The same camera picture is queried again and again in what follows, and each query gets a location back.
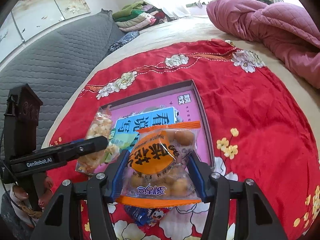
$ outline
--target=pink quilt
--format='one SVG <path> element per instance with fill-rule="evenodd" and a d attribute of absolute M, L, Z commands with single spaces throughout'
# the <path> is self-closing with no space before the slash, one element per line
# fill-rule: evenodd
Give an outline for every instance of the pink quilt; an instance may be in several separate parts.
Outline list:
<path fill-rule="evenodd" d="M 262 42 L 292 73 L 320 88 L 320 32 L 304 8 L 284 2 L 214 0 L 207 12 L 218 29 Z"/>

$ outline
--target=gray quilted headboard cover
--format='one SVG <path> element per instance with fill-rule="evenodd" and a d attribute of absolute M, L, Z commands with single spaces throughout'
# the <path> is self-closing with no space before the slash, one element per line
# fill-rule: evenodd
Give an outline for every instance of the gray quilted headboard cover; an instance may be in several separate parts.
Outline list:
<path fill-rule="evenodd" d="M 101 10 L 53 30 L 26 47 L 0 71 L 0 132 L 9 90 L 28 83 L 43 101 L 36 138 L 37 149 L 41 148 L 63 106 L 108 55 L 109 47 L 123 36 L 112 11 Z"/>

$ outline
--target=green blanket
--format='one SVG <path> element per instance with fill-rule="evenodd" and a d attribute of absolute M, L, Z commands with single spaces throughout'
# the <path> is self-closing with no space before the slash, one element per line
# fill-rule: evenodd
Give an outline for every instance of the green blanket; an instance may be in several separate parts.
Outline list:
<path fill-rule="evenodd" d="M 132 20 L 132 19 L 134 19 L 135 17 L 137 17 L 137 16 L 139 16 L 140 14 L 142 14 L 143 12 L 144 12 L 144 11 L 133 9 L 130 15 L 121 17 L 121 18 L 119 18 L 119 19 L 115 19 L 115 22 L 126 22 L 126 21 L 129 21 L 129 20 Z"/>
<path fill-rule="evenodd" d="M 112 17 L 114 19 L 119 19 L 121 17 L 129 16 L 133 9 L 141 10 L 143 2 L 136 2 L 131 5 L 126 5 L 122 8 L 121 11 L 115 12 Z"/>

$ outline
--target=silver screw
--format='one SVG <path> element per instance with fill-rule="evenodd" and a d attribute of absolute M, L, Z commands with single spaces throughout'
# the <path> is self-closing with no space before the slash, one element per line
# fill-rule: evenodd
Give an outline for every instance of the silver screw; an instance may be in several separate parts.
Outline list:
<path fill-rule="evenodd" d="M 253 179 L 246 179 L 245 180 L 246 184 L 248 184 L 249 186 L 252 186 L 254 184 L 254 180 Z"/>
<path fill-rule="evenodd" d="M 106 175 L 104 173 L 98 173 L 96 175 L 97 179 L 103 179 Z"/>
<path fill-rule="evenodd" d="M 214 179 L 218 179 L 218 178 L 220 178 L 220 173 L 213 172 L 213 173 L 211 173 L 211 177 L 213 177 Z"/>
<path fill-rule="evenodd" d="M 71 181 L 70 181 L 69 179 L 65 179 L 65 180 L 62 182 L 62 185 L 63 185 L 63 186 L 68 186 L 70 183 L 71 183 Z"/>

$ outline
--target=cartoon panda face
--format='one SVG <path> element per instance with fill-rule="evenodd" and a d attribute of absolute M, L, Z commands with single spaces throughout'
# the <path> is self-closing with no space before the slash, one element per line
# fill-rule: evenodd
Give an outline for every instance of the cartoon panda face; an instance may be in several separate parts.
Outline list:
<path fill-rule="evenodd" d="M 163 218 L 164 216 L 164 213 L 162 210 L 158 209 L 156 211 L 154 211 L 151 215 L 151 217 L 154 219 L 154 220 L 160 220 L 161 218 Z"/>

